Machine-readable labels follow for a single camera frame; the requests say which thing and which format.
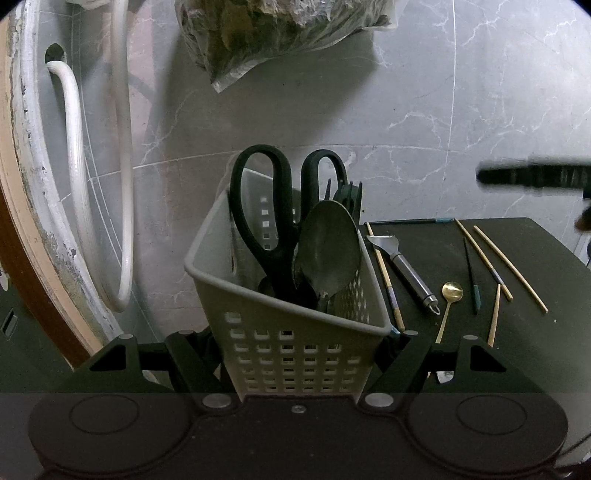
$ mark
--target gold spoon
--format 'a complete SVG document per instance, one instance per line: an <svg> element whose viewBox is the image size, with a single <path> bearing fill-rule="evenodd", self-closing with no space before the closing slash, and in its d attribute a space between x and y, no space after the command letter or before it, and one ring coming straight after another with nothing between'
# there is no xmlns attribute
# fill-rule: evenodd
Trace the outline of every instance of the gold spoon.
<svg viewBox="0 0 591 480"><path fill-rule="evenodd" d="M447 307L445 309L445 314L443 315L443 320L441 321L441 326L439 327L439 333L437 334L437 339L435 340L435 343L441 343L441 339L443 337L443 330L445 329L445 324L447 321L447 314L449 313L449 307L452 306L452 303L460 301L464 295L462 286L454 281L447 282L441 289L441 293L443 295L443 298L447 300Z"/></svg>

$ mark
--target white plastic basket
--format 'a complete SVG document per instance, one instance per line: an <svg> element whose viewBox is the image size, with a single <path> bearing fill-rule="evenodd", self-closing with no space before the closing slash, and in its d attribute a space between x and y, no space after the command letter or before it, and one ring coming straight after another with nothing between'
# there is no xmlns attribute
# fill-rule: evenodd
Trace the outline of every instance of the white plastic basket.
<svg viewBox="0 0 591 480"><path fill-rule="evenodd" d="M252 233L277 243L272 179L245 169L242 204ZM294 205L300 192L294 190ZM214 203L185 258L240 398L245 395L349 394L357 400L390 321L361 236L362 261L335 298L338 316L256 291L264 276L230 221L227 193Z"/></svg>

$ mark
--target black countertop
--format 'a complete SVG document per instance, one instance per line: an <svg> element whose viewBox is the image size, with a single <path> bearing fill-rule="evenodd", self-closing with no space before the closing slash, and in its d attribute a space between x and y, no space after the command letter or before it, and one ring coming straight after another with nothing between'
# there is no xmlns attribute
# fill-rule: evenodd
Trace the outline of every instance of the black countertop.
<svg viewBox="0 0 591 480"><path fill-rule="evenodd" d="M531 219L462 220L462 224L514 297L508 302L501 293L494 348L563 406L569 418L569 445L591 430L591 271ZM511 270L473 230L473 225L480 227L513 262L546 304L548 313L544 314ZM360 229L367 234L364 225ZM464 296L450 309L442 343L458 343L467 334L486 341L496 282L469 245L482 298L480 312L474 315L463 234L455 223L372 225L372 229L374 235L393 234L399 239L401 253L439 299L439 317L419 308L402 280L387 265L407 329L426 332L435 339L446 306L441 287L447 281L455 281L463 287ZM394 325L382 275L367 245Z"/></svg>

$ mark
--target wooden door frame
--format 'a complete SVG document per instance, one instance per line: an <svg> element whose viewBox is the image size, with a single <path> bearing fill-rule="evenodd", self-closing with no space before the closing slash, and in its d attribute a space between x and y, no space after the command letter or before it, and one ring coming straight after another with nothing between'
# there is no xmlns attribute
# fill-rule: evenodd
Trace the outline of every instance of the wooden door frame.
<svg viewBox="0 0 591 480"><path fill-rule="evenodd" d="M0 263L49 338L74 366L102 347L64 288L25 190L15 142L10 17L0 22Z"/></svg>

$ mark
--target plastic bag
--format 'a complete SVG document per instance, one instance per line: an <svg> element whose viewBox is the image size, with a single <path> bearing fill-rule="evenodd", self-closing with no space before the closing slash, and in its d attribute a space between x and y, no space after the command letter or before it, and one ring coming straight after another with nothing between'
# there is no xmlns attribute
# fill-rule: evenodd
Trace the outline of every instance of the plastic bag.
<svg viewBox="0 0 591 480"><path fill-rule="evenodd" d="M330 47L363 28L392 28L408 0L176 0L193 60L221 92L287 53Z"/></svg>

